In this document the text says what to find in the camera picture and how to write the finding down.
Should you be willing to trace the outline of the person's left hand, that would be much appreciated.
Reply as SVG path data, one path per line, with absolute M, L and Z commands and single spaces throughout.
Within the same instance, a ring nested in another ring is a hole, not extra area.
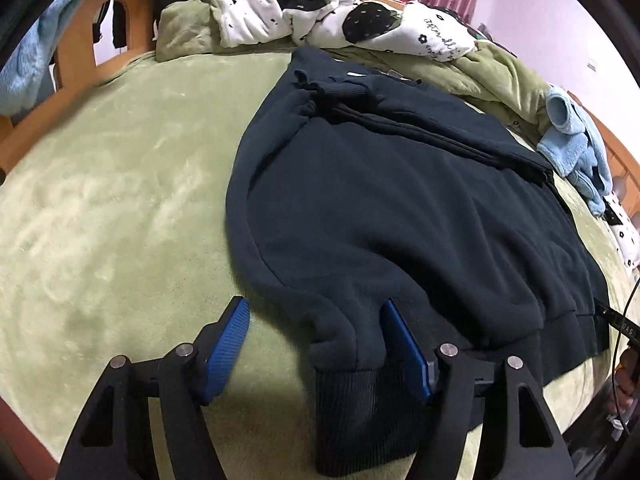
M 631 378 L 638 361 L 638 352 L 628 347 L 620 356 L 614 374 L 614 382 L 616 385 L 616 396 L 611 393 L 608 398 L 608 411 L 611 414 L 616 413 L 615 403 L 618 403 L 620 411 L 626 412 L 634 403 L 634 393 L 639 390 L 639 383 Z

